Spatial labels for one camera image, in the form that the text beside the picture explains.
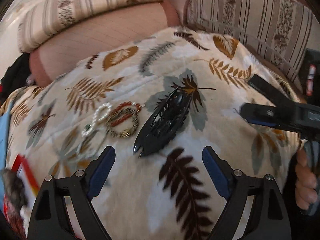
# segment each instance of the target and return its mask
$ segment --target human hand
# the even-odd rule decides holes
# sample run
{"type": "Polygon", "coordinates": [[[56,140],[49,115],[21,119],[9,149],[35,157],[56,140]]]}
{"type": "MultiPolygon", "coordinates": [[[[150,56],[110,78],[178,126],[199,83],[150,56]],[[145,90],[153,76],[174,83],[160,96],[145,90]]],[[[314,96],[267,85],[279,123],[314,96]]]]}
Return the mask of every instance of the human hand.
{"type": "Polygon", "coordinates": [[[296,202],[299,208],[308,210],[311,203],[318,200],[316,191],[317,179],[307,164],[307,154],[304,149],[297,151],[297,165],[295,168],[297,182],[295,189],[296,202]]]}

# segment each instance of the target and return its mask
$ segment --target red beaded bracelet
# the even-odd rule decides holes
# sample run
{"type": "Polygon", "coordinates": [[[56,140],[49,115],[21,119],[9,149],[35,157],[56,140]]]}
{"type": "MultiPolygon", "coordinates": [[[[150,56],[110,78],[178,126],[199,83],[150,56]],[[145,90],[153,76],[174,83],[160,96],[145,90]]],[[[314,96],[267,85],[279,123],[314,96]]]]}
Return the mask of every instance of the red beaded bracelet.
{"type": "MultiPolygon", "coordinates": [[[[130,101],[123,102],[117,108],[115,108],[113,111],[111,111],[109,116],[112,116],[113,114],[115,114],[116,112],[118,112],[119,110],[121,110],[122,108],[124,108],[126,106],[136,106],[137,107],[137,113],[140,112],[141,108],[143,107],[143,105],[141,105],[139,103],[134,103],[134,102],[130,102],[130,101]]],[[[113,121],[111,123],[111,127],[115,127],[115,126],[123,123],[125,120],[129,119],[131,116],[132,116],[132,114],[125,114],[124,116],[122,116],[118,120],[113,121]]]]}

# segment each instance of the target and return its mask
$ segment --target striped upholstery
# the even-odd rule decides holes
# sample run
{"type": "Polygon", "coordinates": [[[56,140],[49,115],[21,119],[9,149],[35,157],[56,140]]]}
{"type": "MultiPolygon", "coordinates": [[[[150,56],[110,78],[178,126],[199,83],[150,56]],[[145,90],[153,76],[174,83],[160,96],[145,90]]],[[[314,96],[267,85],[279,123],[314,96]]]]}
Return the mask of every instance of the striped upholstery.
{"type": "Polygon", "coordinates": [[[98,13],[137,3],[161,0],[45,0],[22,19],[18,31],[21,52],[30,52],[51,36],[98,13]]]}
{"type": "Polygon", "coordinates": [[[297,87],[305,48],[320,50],[319,23],[295,0],[190,0],[187,21],[252,46],[297,87]]]}

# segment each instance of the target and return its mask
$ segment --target floral blanket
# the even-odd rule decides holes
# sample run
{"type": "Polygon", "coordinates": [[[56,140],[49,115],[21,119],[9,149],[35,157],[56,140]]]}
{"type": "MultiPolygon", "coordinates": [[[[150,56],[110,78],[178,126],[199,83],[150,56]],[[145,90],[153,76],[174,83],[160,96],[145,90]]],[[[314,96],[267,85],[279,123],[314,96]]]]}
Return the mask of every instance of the floral blanket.
{"type": "MultiPolygon", "coordinates": [[[[283,91],[268,69],[237,40],[180,27],[100,52],[80,61],[48,87],[25,90],[11,111],[7,166],[12,166],[17,154],[24,155],[40,185],[48,174],[61,178],[85,169],[111,145],[116,150],[115,164],[100,195],[92,201],[110,236],[205,239],[226,202],[202,163],[204,147],[211,146],[231,167],[249,176],[273,174],[280,190],[298,147],[297,134],[250,125],[239,115],[245,102],[270,104],[247,85],[254,74],[283,91]],[[139,131],[159,101],[175,88],[191,95],[192,102],[184,126],[159,154],[141,159],[133,155],[138,132],[124,139],[97,132],[80,149],[84,155],[97,154],[89,159],[76,157],[81,131],[101,104],[145,104],[138,114],[139,131]]],[[[130,127],[130,119],[123,125],[130,127]]],[[[67,203],[73,227],[83,238],[71,202],[67,203]]],[[[251,203],[249,198],[238,238],[251,203]]]]}

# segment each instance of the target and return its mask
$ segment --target jewelry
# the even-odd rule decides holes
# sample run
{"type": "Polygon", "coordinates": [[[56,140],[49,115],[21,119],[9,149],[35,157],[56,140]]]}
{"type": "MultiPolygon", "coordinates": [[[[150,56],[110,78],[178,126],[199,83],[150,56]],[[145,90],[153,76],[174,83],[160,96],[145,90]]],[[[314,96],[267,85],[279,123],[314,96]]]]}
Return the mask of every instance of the jewelry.
{"type": "Polygon", "coordinates": [[[116,107],[114,110],[111,111],[112,105],[110,103],[105,103],[96,110],[96,112],[93,115],[93,120],[91,124],[87,124],[82,131],[82,141],[77,147],[76,155],[78,155],[77,161],[82,159],[88,159],[93,157],[95,153],[90,153],[83,155],[80,153],[81,147],[86,140],[88,136],[90,136],[92,133],[96,132],[97,130],[102,130],[106,133],[110,133],[112,137],[118,137],[118,138],[128,138],[132,136],[139,127],[139,119],[138,119],[138,113],[141,111],[141,108],[145,105],[135,103],[135,102],[124,102],[121,103],[118,107],[116,107]],[[105,113],[102,115],[102,117],[99,118],[102,111],[105,111],[105,113]],[[113,127],[123,123],[125,120],[132,118],[133,126],[131,128],[124,129],[121,132],[117,132],[113,127]]]}
{"type": "Polygon", "coordinates": [[[106,121],[106,126],[107,126],[107,132],[110,133],[112,137],[118,137],[118,138],[130,137],[137,131],[137,128],[139,127],[137,109],[128,107],[128,108],[113,112],[108,117],[106,121]],[[133,126],[131,128],[124,129],[122,132],[117,132],[116,130],[113,129],[113,127],[115,126],[114,125],[115,123],[121,123],[124,121],[124,118],[128,119],[129,117],[132,117],[132,122],[133,122],[133,126]]]}
{"type": "MultiPolygon", "coordinates": [[[[144,107],[144,105],[141,105],[139,103],[135,103],[135,102],[124,102],[122,104],[120,104],[116,109],[114,109],[111,113],[110,116],[115,114],[116,112],[118,112],[119,110],[121,110],[122,108],[126,107],[126,106],[136,106],[137,107],[137,113],[139,113],[141,111],[141,108],[144,107]]],[[[121,117],[120,119],[113,121],[111,123],[111,127],[115,127],[121,123],[123,123],[125,120],[129,119],[132,116],[132,114],[125,114],[123,117],[121,117]]]]}

